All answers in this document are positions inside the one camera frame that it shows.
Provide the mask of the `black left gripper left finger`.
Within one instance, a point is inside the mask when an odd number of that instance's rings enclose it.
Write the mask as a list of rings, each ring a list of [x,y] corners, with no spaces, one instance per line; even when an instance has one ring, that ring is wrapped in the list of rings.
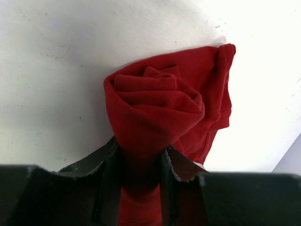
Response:
[[[116,138],[87,157],[48,171],[37,165],[1,165],[3,226],[115,226],[120,203]]]

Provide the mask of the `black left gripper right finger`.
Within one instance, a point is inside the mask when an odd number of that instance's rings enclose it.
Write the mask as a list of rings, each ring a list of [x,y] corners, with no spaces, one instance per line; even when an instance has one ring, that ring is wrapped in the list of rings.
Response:
[[[207,172],[173,146],[160,155],[165,226],[298,226],[301,178]]]

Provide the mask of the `dark red t shirt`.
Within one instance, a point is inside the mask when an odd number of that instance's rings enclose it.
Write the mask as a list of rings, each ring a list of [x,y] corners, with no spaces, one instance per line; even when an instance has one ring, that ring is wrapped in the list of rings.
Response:
[[[230,124],[228,91],[236,47],[200,47],[150,57],[105,78],[106,110],[121,149],[118,224],[162,225],[159,157],[174,146],[204,163]]]

